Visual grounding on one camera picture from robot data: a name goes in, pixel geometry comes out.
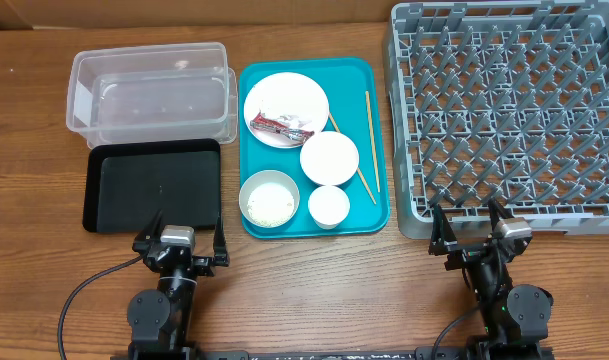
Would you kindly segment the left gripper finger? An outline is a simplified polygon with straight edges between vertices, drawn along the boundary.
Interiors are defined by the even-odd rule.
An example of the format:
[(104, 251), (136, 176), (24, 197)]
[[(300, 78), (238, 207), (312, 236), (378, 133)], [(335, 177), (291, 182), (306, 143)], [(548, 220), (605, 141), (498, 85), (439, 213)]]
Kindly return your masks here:
[(230, 257), (227, 250), (222, 216), (218, 215), (214, 237), (213, 237), (213, 264), (215, 266), (228, 267)]
[(162, 232), (163, 211), (158, 210), (150, 222), (134, 238), (134, 252), (148, 252), (151, 246), (159, 241)]

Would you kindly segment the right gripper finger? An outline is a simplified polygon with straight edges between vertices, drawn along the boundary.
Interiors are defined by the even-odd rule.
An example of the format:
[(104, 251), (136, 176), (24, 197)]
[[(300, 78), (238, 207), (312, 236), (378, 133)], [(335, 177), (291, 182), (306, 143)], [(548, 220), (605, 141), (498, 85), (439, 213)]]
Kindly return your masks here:
[(429, 253), (432, 255), (446, 255), (454, 251), (457, 246), (458, 240), (452, 227), (442, 207), (436, 204), (433, 207), (433, 225)]
[(506, 235), (506, 220), (509, 218), (509, 214), (506, 209), (496, 199), (490, 199), (488, 201), (488, 210), (490, 214), (492, 233), (494, 235)]

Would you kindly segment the white rice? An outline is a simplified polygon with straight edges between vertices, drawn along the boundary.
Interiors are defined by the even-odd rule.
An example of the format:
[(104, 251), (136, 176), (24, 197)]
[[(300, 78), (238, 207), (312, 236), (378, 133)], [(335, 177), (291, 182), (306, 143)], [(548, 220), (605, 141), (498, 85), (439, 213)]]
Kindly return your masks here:
[(278, 183), (265, 183), (256, 187), (249, 196), (247, 211), (250, 220), (265, 228), (286, 223), (295, 211), (295, 198)]

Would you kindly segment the grey bowl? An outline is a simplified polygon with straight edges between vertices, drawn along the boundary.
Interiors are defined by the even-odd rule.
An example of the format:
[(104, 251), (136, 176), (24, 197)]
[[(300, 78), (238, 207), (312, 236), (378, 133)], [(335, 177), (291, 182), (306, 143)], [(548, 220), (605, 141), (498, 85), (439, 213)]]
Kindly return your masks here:
[(263, 171), (257, 172), (255, 174), (253, 174), (252, 176), (250, 176), (242, 184), (242, 186), (240, 188), (240, 192), (239, 192), (239, 208), (240, 208), (240, 211), (241, 211), (243, 217), (246, 220), (248, 220), (251, 224), (258, 226), (250, 220), (250, 217), (249, 217), (248, 211), (247, 211), (247, 203), (248, 203), (250, 193), (256, 187), (260, 186), (261, 184), (265, 184), (265, 183), (278, 183), (278, 184), (286, 187), (293, 194), (296, 205), (295, 205), (295, 211), (294, 211), (292, 217), (288, 220), (288, 221), (290, 221), (293, 218), (293, 216), (296, 214), (298, 207), (299, 207), (299, 203), (300, 203), (299, 189), (298, 189), (296, 183), (294, 182), (294, 180), (290, 176), (288, 176), (287, 174), (285, 174), (281, 171), (277, 171), (277, 170), (263, 170)]

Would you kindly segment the small white cup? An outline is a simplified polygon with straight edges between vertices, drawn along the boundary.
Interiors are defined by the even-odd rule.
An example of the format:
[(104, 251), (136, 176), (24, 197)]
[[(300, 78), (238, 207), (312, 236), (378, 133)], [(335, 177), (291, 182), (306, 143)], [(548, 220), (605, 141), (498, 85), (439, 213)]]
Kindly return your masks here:
[(320, 228), (330, 230), (347, 218), (350, 200), (345, 191), (337, 186), (320, 186), (311, 193), (308, 210)]

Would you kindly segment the white bowl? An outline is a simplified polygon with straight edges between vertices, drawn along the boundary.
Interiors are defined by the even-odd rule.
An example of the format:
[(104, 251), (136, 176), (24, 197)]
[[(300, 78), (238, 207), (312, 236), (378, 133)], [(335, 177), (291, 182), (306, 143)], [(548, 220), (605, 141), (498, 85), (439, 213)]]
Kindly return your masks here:
[(346, 135), (323, 131), (313, 135), (302, 146), (300, 165), (304, 174), (321, 186), (339, 186), (357, 172), (359, 152)]

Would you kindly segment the red snack wrapper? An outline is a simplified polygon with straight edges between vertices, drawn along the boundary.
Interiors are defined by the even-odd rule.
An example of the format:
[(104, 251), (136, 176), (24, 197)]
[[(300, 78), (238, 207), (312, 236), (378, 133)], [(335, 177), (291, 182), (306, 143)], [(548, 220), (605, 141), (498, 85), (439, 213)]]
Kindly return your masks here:
[(313, 131), (291, 128), (278, 120), (265, 118), (261, 113), (250, 121), (250, 126), (256, 130), (286, 137), (296, 143), (304, 143), (314, 135)]

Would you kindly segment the wooden chopstick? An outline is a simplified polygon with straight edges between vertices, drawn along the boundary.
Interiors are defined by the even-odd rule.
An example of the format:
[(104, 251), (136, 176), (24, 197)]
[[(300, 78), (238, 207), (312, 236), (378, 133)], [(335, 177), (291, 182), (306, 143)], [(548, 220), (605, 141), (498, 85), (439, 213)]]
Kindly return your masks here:
[(379, 193), (381, 190), (381, 186), (380, 186), (380, 179), (379, 179), (377, 149), (376, 149), (375, 136), (374, 136), (374, 124), (373, 124), (373, 117), (372, 117), (371, 98), (370, 98), (370, 93), (368, 90), (365, 91), (365, 103), (366, 103), (366, 109), (367, 109), (366, 111), (367, 111), (367, 119), (368, 119), (368, 126), (369, 126), (369, 136), (370, 136), (370, 143), (371, 143), (371, 152), (372, 152), (372, 159), (373, 159), (376, 188), (377, 188), (377, 192)]
[[(329, 119), (330, 119), (330, 121), (331, 121), (331, 124), (332, 124), (332, 126), (333, 126), (334, 130), (335, 130), (337, 133), (341, 133), (341, 134), (343, 134), (343, 133), (341, 132), (341, 130), (340, 130), (340, 128), (339, 128), (339, 126), (338, 126), (338, 124), (337, 124), (336, 120), (334, 119), (334, 117), (333, 117), (333, 115), (332, 115), (331, 113), (329, 113)], [(374, 195), (373, 195), (373, 192), (371, 191), (370, 186), (369, 186), (368, 182), (366, 181), (366, 179), (365, 179), (365, 177), (364, 177), (364, 174), (363, 174), (363, 172), (362, 172), (361, 168), (359, 167), (359, 153), (358, 153), (358, 167), (357, 167), (357, 170), (356, 170), (356, 171), (357, 171), (357, 174), (358, 174), (358, 176), (359, 176), (359, 178), (360, 178), (360, 180), (361, 180), (361, 182), (362, 182), (362, 184), (363, 184), (363, 186), (364, 186), (364, 188), (365, 188), (365, 191), (366, 191), (366, 192), (367, 192), (367, 194), (369, 195), (369, 197), (370, 197), (371, 201), (373, 202), (373, 204), (374, 204), (374, 205), (377, 205), (377, 201), (376, 201), (376, 199), (375, 199), (375, 197), (374, 197)]]

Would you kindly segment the white napkin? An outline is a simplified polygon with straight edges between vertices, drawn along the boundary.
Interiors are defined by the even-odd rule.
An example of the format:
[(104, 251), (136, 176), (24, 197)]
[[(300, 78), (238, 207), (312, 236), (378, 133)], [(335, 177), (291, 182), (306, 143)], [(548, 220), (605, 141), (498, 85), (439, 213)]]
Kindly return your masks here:
[(286, 101), (266, 101), (260, 107), (261, 114), (289, 129), (312, 131), (313, 120), (298, 104)]

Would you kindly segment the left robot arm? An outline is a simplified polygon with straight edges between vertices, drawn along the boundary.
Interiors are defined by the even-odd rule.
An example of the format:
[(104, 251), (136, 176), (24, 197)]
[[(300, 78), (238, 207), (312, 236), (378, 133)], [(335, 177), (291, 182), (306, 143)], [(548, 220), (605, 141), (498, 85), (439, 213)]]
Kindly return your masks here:
[(128, 305), (127, 321), (132, 331), (129, 360), (206, 357), (187, 340), (187, 333), (197, 279), (213, 277), (217, 267), (227, 267), (230, 262), (221, 218), (216, 220), (213, 254), (199, 256), (194, 249), (194, 229), (165, 225), (161, 213), (135, 237), (133, 250), (159, 280), (155, 289), (139, 292)]

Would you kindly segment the black tray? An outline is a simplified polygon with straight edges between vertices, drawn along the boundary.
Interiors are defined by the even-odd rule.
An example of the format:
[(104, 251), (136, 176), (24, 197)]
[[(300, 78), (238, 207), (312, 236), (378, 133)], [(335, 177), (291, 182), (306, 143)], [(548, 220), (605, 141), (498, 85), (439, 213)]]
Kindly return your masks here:
[(221, 217), (221, 148), (214, 139), (113, 144), (89, 154), (82, 224), (92, 233), (164, 225), (213, 229)]

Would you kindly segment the grey dish rack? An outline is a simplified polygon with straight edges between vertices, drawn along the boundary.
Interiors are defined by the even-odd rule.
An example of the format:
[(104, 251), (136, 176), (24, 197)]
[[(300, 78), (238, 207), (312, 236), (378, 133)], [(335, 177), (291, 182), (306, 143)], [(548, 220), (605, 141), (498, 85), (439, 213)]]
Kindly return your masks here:
[(609, 1), (400, 3), (383, 47), (403, 235), (609, 234)]

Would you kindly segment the clear plastic bin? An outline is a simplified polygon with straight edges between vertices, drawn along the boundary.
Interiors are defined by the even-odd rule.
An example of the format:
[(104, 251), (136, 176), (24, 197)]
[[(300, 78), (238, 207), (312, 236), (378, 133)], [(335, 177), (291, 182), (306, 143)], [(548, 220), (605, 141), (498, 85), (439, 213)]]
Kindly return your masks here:
[(91, 148), (210, 138), (235, 141), (236, 75), (219, 42), (88, 50), (73, 60), (67, 128)]

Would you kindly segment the large white plate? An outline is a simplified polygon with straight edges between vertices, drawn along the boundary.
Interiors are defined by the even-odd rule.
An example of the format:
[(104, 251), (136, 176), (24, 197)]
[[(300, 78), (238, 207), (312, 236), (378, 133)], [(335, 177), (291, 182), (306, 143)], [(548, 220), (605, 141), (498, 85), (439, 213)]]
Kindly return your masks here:
[(274, 148), (294, 148), (296, 143), (286, 137), (256, 130), (250, 121), (260, 112), (266, 101), (286, 101), (298, 104), (313, 120), (313, 132), (321, 132), (328, 122), (330, 104), (322, 87), (312, 78), (295, 72), (278, 72), (259, 80), (246, 94), (243, 101), (244, 122), (251, 134), (261, 143)]

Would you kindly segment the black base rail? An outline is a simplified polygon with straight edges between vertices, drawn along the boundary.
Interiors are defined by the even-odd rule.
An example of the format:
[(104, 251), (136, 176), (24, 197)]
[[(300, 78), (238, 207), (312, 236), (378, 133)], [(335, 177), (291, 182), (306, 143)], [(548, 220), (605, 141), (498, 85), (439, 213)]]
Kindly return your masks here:
[(466, 353), (464, 348), (441, 347), (432, 356), (431, 347), (418, 347), (412, 351), (393, 352), (302, 352), (302, 353), (268, 353), (252, 354), (246, 351), (213, 351), (197, 353), (149, 353), (114, 355), (111, 360), (131, 359), (207, 359), (207, 360), (465, 360), (479, 359), (479, 356)]

